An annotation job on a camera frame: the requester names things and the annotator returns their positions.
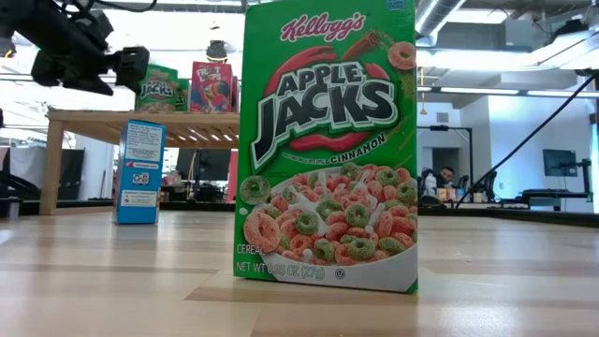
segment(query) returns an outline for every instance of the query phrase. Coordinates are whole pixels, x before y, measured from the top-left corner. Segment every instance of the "apple jacks cereal box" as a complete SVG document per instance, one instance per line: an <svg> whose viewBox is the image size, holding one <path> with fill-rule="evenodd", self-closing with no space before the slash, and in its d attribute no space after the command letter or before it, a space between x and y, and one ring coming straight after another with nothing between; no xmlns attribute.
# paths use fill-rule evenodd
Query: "apple jacks cereal box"
<svg viewBox="0 0 599 337"><path fill-rule="evenodd" d="M414 2L272 2L245 24L235 274L416 292Z"/></svg>

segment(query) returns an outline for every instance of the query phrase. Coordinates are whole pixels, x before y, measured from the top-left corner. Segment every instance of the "orange cereal piece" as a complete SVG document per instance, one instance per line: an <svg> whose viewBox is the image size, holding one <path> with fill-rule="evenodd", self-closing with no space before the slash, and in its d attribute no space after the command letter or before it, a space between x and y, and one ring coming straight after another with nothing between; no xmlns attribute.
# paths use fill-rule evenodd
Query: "orange cereal piece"
<svg viewBox="0 0 599 337"><path fill-rule="evenodd" d="M400 176L400 183L405 183L410 180L410 171L405 168L398 168L396 170L397 175Z"/></svg>
<svg viewBox="0 0 599 337"><path fill-rule="evenodd" d="M301 191L301 193L308 198L311 202L317 202L320 200L320 196L308 187L307 190Z"/></svg>
<svg viewBox="0 0 599 337"><path fill-rule="evenodd" d="M281 196L274 197L270 203L281 212L285 212L289 208L289 202Z"/></svg>
<svg viewBox="0 0 599 337"><path fill-rule="evenodd" d="M361 239L368 238L368 233L365 229L359 227L351 227L347 230L347 235L353 235L355 237L359 237Z"/></svg>
<svg viewBox="0 0 599 337"><path fill-rule="evenodd" d="M281 229L268 215L256 212L243 223L243 235L248 243L259 247L263 253L274 252L281 241Z"/></svg>
<svg viewBox="0 0 599 337"><path fill-rule="evenodd" d="M296 228L296 219L292 218L285 221L281 226L281 232L283 232L289 240L292 240L296 235L300 234Z"/></svg>
<svg viewBox="0 0 599 337"><path fill-rule="evenodd" d="M385 202L385 193L383 192L383 185L376 180L373 180L367 184L368 192L371 196L375 197L378 202Z"/></svg>
<svg viewBox="0 0 599 337"><path fill-rule="evenodd" d="M341 205L344 209L347 209L349 206L355 203L361 203L362 205L366 206L366 209L370 207L370 202L368 202L368 199L362 198L355 194L350 194L349 196L343 196L341 198Z"/></svg>
<svg viewBox="0 0 599 337"><path fill-rule="evenodd" d="M376 262L376 261L380 261L382 259L386 259L389 257L389 253L387 253L386 251L376 251L374 252L374 255L368 259L368 262Z"/></svg>
<svg viewBox="0 0 599 337"><path fill-rule="evenodd" d="M291 180L291 183L297 183L300 185L307 185L308 184L308 180L309 177L306 173L298 173L295 176L293 176L293 179Z"/></svg>
<svg viewBox="0 0 599 337"><path fill-rule="evenodd" d="M388 209L388 211L393 216L401 216L401 217L404 217L405 215L410 213L410 210L408 210L407 207L405 207L405 206L393 206L390 209Z"/></svg>
<svg viewBox="0 0 599 337"><path fill-rule="evenodd" d="M378 244L378 234L373 233L368 236L368 239L370 239L372 242L374 242L374 245Z"/></svg>
<svg viewBox="0 0 599 337"><path fill-rule="evenodd" d="M385 186L383 187L383 195L385 196L385 201L394 200L397 198L397 188L394 186Z"/></svg>
<svg viewBox="0 0 599 337"><path fill-rule="evenodd" d="M312 239L310 239L309 236L302 234L298 234L291 239L291 251L298 256L303 256L303 251L306 249L311 249L313 245Z"/></svg>
<svg viewBox="0 0 599 337"><path fill-rule="evenodd" d="M327 218L327 225L331 226L332 224L338 222L345 222L345 212L335 211L329 213L329 217Z"/></svg>
<svg viewBox="0 0 599 337"><path fill-rule="evenodd" d="M391 234L391 238L399 241L401 244L405 246L406 249L414 245L414 240L412 240L412 238L403 233L393 233Z"/></svg>
<svg viewBox="0 0 599 337"><path fill-rule="evenodd" d="M344 243L335 249L335 261L341 266L353 266L357 263L349 255L349 243Z"/></svg>
<svg viewBox="0 0 599 337"><path fill-rule="evenodd" d="M349 229L349 225L345 222L338 222L329 226L327 229L327 234L325 234L325 239L330 242L338 241Z"/></svg>
<svg viewBox="0 0 599 337"><path fill-rule="evenodd" d="M287 220L291 220L291 219L295 219L296 217L293 216L293 214L291 214L291 212L284 212L283 214L281 214L281 216L279 216L276 219L277 225L279 225L279 227L283 226L283 223Z"/></svg>
<svg viewBox="0 0 599 337"><path fill-rule="evenodd" d="M310 260L308 260L308 263L314 264L316 266L328 266L328 265L330 265L330 263L328 263L324 259L321 259L321 258L318 258L318 257L312 257Z"/></svg>
<svg viewBox="0 0 599 337"><path fill-rule="evenodd" d="M301 256L299 256L291 251L284 251L281 255L284 257L287 257L289 259L292 259L294 261L303 262L301 259Z"/></svg>
<svg viewBox="0 0 599 337"><path fill-rule="evenodd" d="M393 217L393 228L392 233L403 233L407 236L412 236L414 233L414 226L410 224L410 220L401 216Z"/></svg>
<svg viewBox="0 0 599 337"><path fill-rule="evenodd" d="M378 219L376 234L380 239L383 239L391 235L391 229L393 229L393 215L389 211L385 211Z"/></svg>

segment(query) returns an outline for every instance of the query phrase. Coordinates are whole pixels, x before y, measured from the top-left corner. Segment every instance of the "ceiling light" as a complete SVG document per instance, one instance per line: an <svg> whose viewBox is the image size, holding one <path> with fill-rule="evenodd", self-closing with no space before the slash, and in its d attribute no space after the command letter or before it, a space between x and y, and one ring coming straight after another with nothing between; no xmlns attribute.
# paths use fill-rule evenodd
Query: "ceiling light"
<svg viewBox="0 0 599 337"><path fill-rule="evenodd" d="M527 93L527 95L537 95L537 96L549 96L549 97L569 97L573 95L574 92L570 91L550 91L550 90L531 90ZM599 98L599 92L582 92L579 93L578 98Z"/></svg>
<svg viewBox="0 0 599 337"><path fill-rule="evenodd" d="M519 90L484 88L441 88L441 92L449 94L515 95L519 93Z"/></svg>

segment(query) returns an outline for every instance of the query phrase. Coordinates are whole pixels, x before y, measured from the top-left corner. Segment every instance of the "desk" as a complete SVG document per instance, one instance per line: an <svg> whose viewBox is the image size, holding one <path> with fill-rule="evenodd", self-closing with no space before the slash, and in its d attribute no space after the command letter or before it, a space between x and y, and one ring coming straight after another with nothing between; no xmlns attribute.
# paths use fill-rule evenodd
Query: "desk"
<svg viewBox="0 0 599 337"><path fill-rule="evenodd" d="M46 167L39 209L42 215L68 212L56 209L65 131L119 145L121 130L127 121L140 120L164 125L167 147L236 149L239 144L240 116L237 113L50 110L48 119Z"/></svg>

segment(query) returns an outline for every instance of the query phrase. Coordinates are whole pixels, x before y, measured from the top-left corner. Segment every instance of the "kellogg's logo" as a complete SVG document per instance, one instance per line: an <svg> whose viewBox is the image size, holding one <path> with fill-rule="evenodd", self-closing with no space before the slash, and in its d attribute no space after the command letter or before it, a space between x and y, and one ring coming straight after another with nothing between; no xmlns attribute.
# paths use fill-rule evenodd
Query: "kellogg's logo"
<svg viewBox="0 0 599 337"><path fill-rule="evenodd" d="M329 14L324 12L319 16L308 19L302 15L281 29L281 40L295 42L302 37L325 37L326 42L345 40L349 33L358 32L364 28L366 16L356 12L353 17L345 20L329 21Z"/></svg>

